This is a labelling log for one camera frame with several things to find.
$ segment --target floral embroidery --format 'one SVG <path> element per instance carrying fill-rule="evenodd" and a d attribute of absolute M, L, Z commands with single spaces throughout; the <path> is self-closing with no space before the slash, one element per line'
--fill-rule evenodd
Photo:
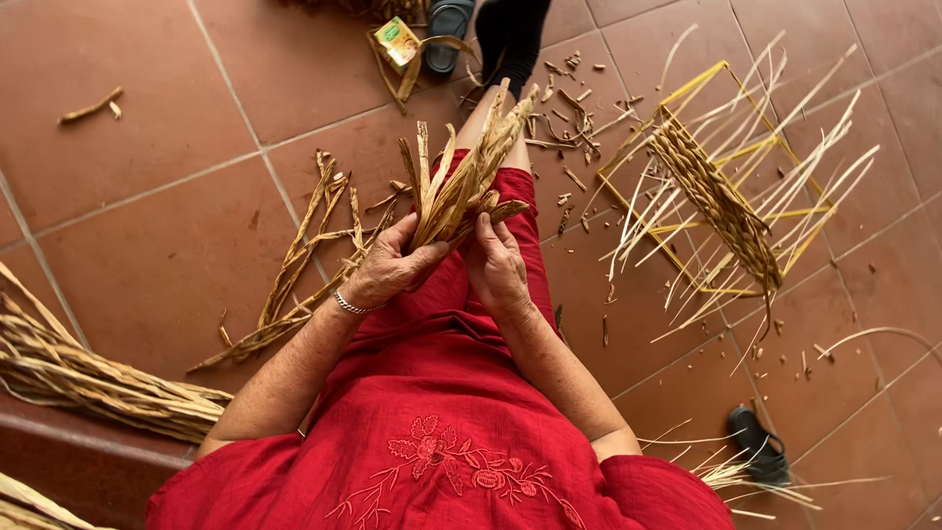
<path fill-rule="evenodd" d="M 354 491 L 348 495 L 324 518 L 326 519 L 335 513 L 337 519 L 339 519 L 345 511 L 348 511 L 352 517 L 353 504 L 350 501 L 358 495 L 363 495 L 362 504 L 367 501 L 371 502 L 363 515 L 353 522 L 353 525 L 365 530 L 366 523 L 370 519 L 375 519 L 376 525 L 379 527 L 380 514 L 392 513 L 388 509 L 380 507 L 383 486 L 388 482 L 389 486 L 386 491 L 392 491 L 399 477 L 399 469 L 409 465 L 412 465 L 412 476 L 417 482 L 429 466 L 434 467 L 441 464 L 445 468 L 445 476 L 448 478 L 452 489 L 459 497 L 462 497 L 464 482 L 459 472 L 459 463 L 463 461 L 473 469 L 471 472 L 471 485 L 475 488 L 502 490 L 498 498 L 506 498 L 511 506 L 523 502 L 520 495 L 536 497 L 537 493 L 541 492 L 548 503 L 552 499 L 560 506 L 562 514 L 576 528 L 585 528 L 585 523 L 582 522 L 582 518 L 579 517 L 576 509 L 569 504 L 569 501 L 561 499 L 552 489 L 546 486 L 546 480 L 553 478 L 553 475 L 548 471 L 548 466 L 541 466 L 531 471 L 530 467 L 533 464 L 527 464 L 525 467 L 520 458 L 508 458 L 504 453 L 489 449 L 472 449 L 471 439 L 465 440 L 458 451 L 451 451 L 451 448 L 458 441 L 455 428 L 449 425 L 442 431 L 441 435 L 435 437 L 434 433 L 437 425 L 437 414 L 432 414 L 424 420 L 421 417 L 415 418 L 412 427 L 409 429 L 409 434 L 412 435 L 413 439 L 391 439 L 388 444 L 389 452 L 393 456 L 405 458 L 406 461 L 370 475 L 369 478 L 381 477 L 381 479 L 368 488 Z"/>

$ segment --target black sandal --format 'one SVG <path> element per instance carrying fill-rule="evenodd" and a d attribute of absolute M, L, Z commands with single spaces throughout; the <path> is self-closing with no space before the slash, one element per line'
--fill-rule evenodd
<path fill-rule="evenodd" d="M 472 14 L 474 0 L 437 0 L 429 7 L 428 36 L 454 35 L 463 39 Z M 450 74 L 458 64 L 458 50 L 444 44 L 428 44 L 423 59 L 435 72 Z"/>
<path fill-rule="evenodd" d="M 733 438 L 739 448 L 745 450 L 742 458 L 749 460 L 747 469 L 756 482 L 772 486 L 784 486 L 790 482 L 785 444 L 762 426 L 752 410 L 745 406 L 737 407 L 729 413 L 727 427 L 729 434 L 735 435 Z M 773 441 L 780 449 L 772 447 Z"/>

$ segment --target hand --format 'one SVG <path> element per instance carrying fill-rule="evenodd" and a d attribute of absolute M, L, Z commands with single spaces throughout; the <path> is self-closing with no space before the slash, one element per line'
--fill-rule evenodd
<path fill-rule="evenodd" d="M 475 237 L 464 257 L 468 283 L 495 320 L 522 314 L 532 303 L 517 240 L 503 222 L 491 226 L 488 213 L 478 216 Z"/>
<path fill-rule="evenodd" d="M 340 287 L 340 295 L 360 309 L 369 309 L 385 304 L 409 287 L 414 278 L 430 273 L 447 256 L 448 243 L 437 241 L 403 257 L 402 251 L 408 248 L 417 227 L 418 217 L 411 213 L 383 230 L 363 265 Z"/>

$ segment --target yellow carton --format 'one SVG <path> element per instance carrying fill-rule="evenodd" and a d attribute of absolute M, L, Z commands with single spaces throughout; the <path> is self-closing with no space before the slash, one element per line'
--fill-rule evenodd
<path fill-rule="evenodd" d="M 382 55 L 399 75 L 406 71 L 406 64 L 418 53 L 419 39 L 399 17 L 387 22 L 373 34 L 379 43 Z"/>

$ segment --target red dress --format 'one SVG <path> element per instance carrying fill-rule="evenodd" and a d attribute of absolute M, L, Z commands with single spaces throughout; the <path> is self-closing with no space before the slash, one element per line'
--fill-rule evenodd
<path fill-rule="evenodd" d="M 530 175 L 501 169 L 495 188 L 530 204 L 507 226 L 552 323 Z M 306 439 L 243 440 L 202 458 L 154 494 L 148 527 L 733 527 L 716 493 L 674 464 L 598 464 L 516 370 L 457 253 L 364 321 L 320 395 Z"/>

